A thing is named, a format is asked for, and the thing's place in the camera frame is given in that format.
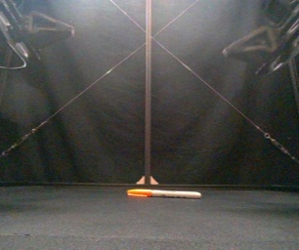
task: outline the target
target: pole base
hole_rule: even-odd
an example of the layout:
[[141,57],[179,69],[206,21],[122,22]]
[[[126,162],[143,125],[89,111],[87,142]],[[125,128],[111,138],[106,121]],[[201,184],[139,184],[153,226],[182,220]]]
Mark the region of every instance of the pole base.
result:
[[[149,183],[151,185],[158,185],[157,181],[153,179],[153,177],[149,177]],[[135,182],[135,184],[138,185],[143,185],[145,184],[145,176],[141,177],[141,179]]]

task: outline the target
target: dark carpet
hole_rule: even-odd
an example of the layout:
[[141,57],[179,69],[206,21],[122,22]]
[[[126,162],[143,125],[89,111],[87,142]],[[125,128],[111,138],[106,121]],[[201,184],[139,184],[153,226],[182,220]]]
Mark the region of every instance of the dark carpet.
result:
[[299,249],[299,193],[0,187],[0,249]]

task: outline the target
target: metal pole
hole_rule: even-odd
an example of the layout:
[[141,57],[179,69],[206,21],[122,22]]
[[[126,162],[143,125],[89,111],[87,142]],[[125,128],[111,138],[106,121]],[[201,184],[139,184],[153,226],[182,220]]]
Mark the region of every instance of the metal pole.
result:
[[150,185],[151,2],[146,0],[145,185]]

